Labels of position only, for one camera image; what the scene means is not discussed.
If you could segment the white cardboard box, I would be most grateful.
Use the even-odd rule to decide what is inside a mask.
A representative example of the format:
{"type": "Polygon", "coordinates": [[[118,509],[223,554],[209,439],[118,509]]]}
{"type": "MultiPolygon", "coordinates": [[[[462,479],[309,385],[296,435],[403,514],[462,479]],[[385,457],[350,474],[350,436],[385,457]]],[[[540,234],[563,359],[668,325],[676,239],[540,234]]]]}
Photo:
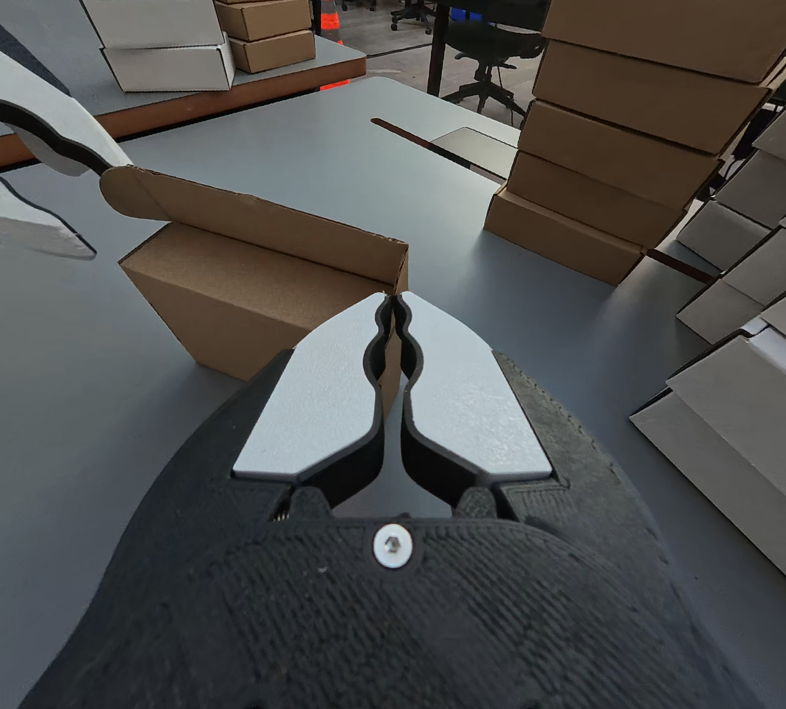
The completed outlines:
{"type": "Polygon", "coordinates": [[[221,45],[213,0],[79,0],[103,48],[221,45]]]}
{"type": "Polygon", "coordinates": [[[229,40],[220,45],[102,48],[124,92],[227,91],[236,72],[229,40]]]}

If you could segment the stack of brown cardboard boxes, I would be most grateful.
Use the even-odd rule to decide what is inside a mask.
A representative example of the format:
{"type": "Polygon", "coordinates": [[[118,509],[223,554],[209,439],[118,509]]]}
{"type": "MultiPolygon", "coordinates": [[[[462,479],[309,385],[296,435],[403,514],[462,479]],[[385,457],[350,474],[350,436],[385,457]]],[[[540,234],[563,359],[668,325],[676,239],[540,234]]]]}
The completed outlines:
{"type": "Polygon", "coordinates": [[[484,229],[618,285],[784,81],[785,0],[551,0],[484,229]]]}

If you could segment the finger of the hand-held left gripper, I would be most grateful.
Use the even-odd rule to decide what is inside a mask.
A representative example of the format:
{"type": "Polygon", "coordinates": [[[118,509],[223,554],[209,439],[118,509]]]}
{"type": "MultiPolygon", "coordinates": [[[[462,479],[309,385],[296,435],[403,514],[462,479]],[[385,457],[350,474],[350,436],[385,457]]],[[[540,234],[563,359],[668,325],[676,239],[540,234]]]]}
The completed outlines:
{"type": "Polygon", "coordinates": [[[74,98],[1,55],[1,121],[43,164],[67,176],[98,175],[131,159],[74,98]]]}
{"type": "Polygon", "coordinates": [[[56,213],[31,203],[1,179],[1,235],[46,255],[91,261],[95,249],[56,213]]]}

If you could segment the stack of white cardboard boxes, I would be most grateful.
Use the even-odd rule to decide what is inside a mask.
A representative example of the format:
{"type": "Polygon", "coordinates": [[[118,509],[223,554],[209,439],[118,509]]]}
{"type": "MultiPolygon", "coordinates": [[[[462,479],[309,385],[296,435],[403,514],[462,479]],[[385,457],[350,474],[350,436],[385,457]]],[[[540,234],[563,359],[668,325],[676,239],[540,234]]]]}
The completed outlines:
{"type": "Polygon", "coordinates": [[[710,344],[631,422],[785,571],[785,118],[677,241],[720,272],[677,318],[710,344]]]}

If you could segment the brown corrugated mailer box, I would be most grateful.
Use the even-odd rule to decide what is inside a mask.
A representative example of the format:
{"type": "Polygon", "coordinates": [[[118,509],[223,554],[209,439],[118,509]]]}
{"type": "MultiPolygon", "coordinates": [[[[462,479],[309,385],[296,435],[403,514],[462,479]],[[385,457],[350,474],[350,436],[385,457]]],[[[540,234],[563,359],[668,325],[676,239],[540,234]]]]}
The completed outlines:
{"type": "Polygon", "coordinates": [[[120,267],[197,363],[243,381],[340,311],[409,288],[398,239],[134,166],[100,189],[165,223],[120,267]]]}

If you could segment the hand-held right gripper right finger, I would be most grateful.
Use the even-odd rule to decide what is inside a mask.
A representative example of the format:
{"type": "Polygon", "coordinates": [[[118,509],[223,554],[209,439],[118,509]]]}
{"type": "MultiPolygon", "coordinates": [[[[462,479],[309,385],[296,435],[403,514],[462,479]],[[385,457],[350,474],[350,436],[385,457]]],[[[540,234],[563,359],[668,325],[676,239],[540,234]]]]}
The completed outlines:
{"type": "Polygon", "coordinates": [[[452,508],[469,488],[545,480],[552,463],[492,348],[412,292],[395,299],[407,376],[401,426],[409,477],[452,508]]]}

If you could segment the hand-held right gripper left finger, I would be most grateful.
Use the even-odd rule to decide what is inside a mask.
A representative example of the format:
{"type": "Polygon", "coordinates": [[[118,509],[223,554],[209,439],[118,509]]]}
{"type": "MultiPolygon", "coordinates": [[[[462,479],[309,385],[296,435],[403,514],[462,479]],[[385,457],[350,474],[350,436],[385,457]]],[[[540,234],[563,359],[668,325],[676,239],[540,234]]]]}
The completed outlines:
{"type": "Polygon", "coordinates": [[[294,348],[233,465],[243,479],[319,488],[330,507],[370,484],[384,461],[392,301],[374,293],[294,348]]]}

